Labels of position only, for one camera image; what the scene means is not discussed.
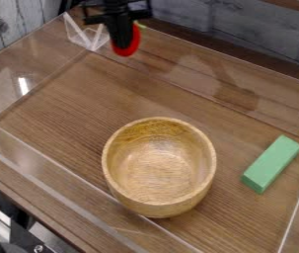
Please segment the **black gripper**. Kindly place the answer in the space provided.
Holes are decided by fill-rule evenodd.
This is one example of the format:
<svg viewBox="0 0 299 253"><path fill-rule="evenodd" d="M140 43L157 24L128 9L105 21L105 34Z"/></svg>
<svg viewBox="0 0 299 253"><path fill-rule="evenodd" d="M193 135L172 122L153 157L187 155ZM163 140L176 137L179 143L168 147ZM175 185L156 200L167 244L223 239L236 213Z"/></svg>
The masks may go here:
<svg viewBox="0 0 299 253"><path fill-rule="evenodd" d="M144 1L145 7L132 10L131 3ZM85 25L104 24L112 43L117 48L125 49L133 38L133 20L147 19L152 16L151 0L83 0L83 22Z"/></svg>

